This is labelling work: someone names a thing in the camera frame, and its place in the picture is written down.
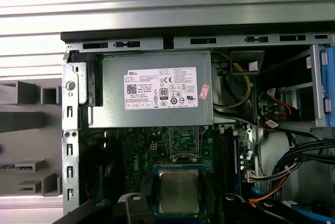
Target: label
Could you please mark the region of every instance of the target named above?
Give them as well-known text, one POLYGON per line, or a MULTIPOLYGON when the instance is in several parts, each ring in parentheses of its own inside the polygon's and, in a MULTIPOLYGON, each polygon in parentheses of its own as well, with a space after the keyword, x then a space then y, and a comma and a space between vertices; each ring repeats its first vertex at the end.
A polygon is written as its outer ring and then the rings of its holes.
POLYGON ((275 99, 274 94, 276 93, 276 88, 268 89, 266 92, 271 98, 275 99))
POLYGON ((312 62, 310 60, 310 57, 306 58, 306 65, 308 69, 312 68, 312 62))
POLYGON ((205 100, 207 95, 208 95, 208 92, 209 92, 209 87, 208 85, 204 84, 203 85, 203 88, 201 89, 201 92, 200 92, 200 95, 199 95, 199 98, 205 100))
POLYGON ((198 106, 195 67, 130 70, 124 86, 125 110, 198 106))
POLYGON ((249 71, 258 71, 258 61, 249 63, 249 71))
POLYGON ((271 128, 276 128, 278 127, 279 125, 275 122, 275 121, 272 121, 272 120, 268 120, 265 122, 268 126, 270 126, 271 128))

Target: cable bundle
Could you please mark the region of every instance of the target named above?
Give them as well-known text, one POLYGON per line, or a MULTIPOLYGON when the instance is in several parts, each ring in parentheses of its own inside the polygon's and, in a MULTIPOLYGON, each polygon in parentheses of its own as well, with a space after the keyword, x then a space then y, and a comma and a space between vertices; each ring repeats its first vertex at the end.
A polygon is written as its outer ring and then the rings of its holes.
POLYGON ((259 119, 259 125, 265 129, 265 130, 275 130, 275 128, 278 126, 277 123, 275 122, 270 122, 272 123, 272 125, 270 123, 267 123, 267 121, 265 121, 266 119, 270 119, 270 118, 279 118, 279 119, 287 119, 288 116, 291 116, 292 115, 292 108, 284 103, 284 102, 281 102, 279 100, 277 100, 275 97, 274 97, 274 94, 276 92, 276 88, 271 88, 269 90, 267 90, 266 92, 266 96, 269 100, 271 100, 272 102, 275 102, 276 104, 279 104, 279 105, 282 105, 284 106, 286 109, 287 109, 287 114, 283 114, 283 115, 277 115, 277 114, 266 114, 266 115, 261 115, 260 119, 259 119))
POLYGON ((272 175, 251 176, 251 178, 256 181, 270 181, 270 190, 259 198, 249 199, 250 205, 254 207, 258 201, 266 199, 277 193, 288 179, 290 173, 298 169, 303 162, 314 160, 324 164, 335 165, 335 156, 321 154, 322 150, 334 147, 335 140, 329 139, 301 144, 287 151, 277 162, 275 168, 273 169, 272 175), (319 154, 306 153, 316 150, 319 150, 319 154))

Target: barcode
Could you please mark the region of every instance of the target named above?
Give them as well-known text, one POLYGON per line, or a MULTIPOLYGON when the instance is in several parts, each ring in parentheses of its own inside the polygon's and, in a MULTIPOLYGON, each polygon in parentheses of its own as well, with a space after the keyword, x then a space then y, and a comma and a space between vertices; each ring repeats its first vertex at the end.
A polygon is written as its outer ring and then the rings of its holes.
POLYGON ((136 84, 127 84, 127 94, 136 94, 137 85, 136 84))

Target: circuit board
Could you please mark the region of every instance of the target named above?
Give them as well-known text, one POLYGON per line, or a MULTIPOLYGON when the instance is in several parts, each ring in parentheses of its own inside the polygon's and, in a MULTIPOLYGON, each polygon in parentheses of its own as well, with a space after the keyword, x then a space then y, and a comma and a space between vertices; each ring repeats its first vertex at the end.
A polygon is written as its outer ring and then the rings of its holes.
POLYGON ((213 173, 213 135, 214 129, 203 127, 118 129, 124 152, 125 192, 139 192, 143 178, 154 173, 154 165, 203 164, 206 173, 213 173), (179 155, 174 162, 171 152, 179 155))

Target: orange wire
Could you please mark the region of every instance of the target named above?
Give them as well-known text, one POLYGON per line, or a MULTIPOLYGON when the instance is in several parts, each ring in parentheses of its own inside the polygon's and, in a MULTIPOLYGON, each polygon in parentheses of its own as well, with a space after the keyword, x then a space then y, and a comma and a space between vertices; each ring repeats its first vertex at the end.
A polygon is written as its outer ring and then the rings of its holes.
POLYGON ((268 198, 269 196, 271 196, 271 195, 277 193, 277 192, 282 188, 282 186, 284 185, 284 183, 285 183, 285 181, 287 180, 287 178, 288 178, 288 176, 283 177, 283 179, 282 179, 282 180, 279 182, 279 184, 277 185, 277 188, 276 188, 274 191, 272 191, 271 193, 268 193, 268 194, 266 194, 266 195, 264 195, 264 196, 262 196, 262 197, 260 197, 260 198, 257 198, 257 199, 249 199, 249 202, 251 202, 251 203, 257 203, 257 202, 259 202, 260 200, 266 199, 266 198, 268 198))

